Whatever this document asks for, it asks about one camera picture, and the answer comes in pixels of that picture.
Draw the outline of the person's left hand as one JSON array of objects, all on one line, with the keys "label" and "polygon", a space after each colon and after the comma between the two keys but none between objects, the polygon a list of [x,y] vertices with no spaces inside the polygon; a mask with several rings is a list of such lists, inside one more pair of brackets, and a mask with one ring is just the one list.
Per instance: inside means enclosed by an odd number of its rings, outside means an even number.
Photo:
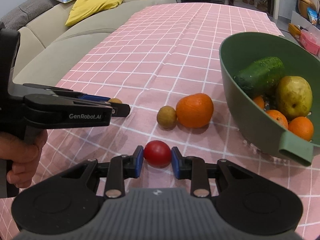
[{"label": "person's left hand", "polygon": [[32,144],[27,144],[11,134],[1,133],[1,159],[12,161],[12,167],[7,172],[9,184],[20,189],[31,185],[47,139],[46,130],[38,134]]}]

